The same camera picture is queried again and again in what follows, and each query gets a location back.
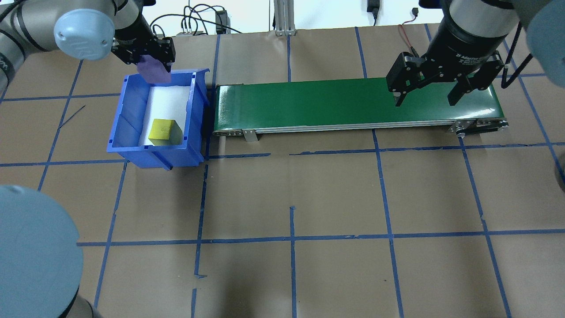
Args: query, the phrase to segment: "purple block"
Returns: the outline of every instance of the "purple block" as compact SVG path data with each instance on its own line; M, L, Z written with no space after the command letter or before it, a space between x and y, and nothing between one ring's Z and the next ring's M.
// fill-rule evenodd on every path
M137 72L141 74L143 79L149 84L171 82L171 73L165 70L163 63L150 55L140 56L140 62L137 64Z

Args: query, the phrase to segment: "yellow cube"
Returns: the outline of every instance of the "yellow cube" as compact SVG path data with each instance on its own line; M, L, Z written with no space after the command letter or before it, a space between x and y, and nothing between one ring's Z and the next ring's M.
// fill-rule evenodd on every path
M182 130L173 119L153 119L149 140L156 146L182 144Z

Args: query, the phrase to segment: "blue plastic bin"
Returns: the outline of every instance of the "blue plastic bin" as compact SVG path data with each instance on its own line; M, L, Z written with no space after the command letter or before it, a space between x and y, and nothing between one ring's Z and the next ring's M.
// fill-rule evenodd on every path
M204 161L200 153L203 109L210 105L204 81L208 71L207 68L172 71L171 82L165 84L148 84L140 74L126 76L106 150L117 152L140 168L170 170L172 167L198 166ZM139 146L150 88L176 85L190 86L182 144Z

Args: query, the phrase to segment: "power adapter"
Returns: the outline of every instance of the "power adapter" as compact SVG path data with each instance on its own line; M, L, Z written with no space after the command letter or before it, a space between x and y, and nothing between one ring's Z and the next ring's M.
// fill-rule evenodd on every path
M377 16L379 15L379 9L381 9L381 0L367 0L367 12L373 13L375 23L377 21Z
M229 25L229 17L228 17L227 11L225 11L225 10L218 11L218 14L216 14L216 23L221 24L221 25L216 25L216 34L229 34L229 33L231 33L230 29L227 29L227 28L222 26L222 25L224 25L226 27L231 26L231 25Z

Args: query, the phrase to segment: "green conveyor belt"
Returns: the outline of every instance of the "green conveyor belt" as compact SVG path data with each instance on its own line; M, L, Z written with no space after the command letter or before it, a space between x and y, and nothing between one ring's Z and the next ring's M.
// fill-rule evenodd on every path
M384 78L224 85L217 87L214 133L432 126L504 118L492 86L450 106L447 94L453 86L430 84L395 107Z

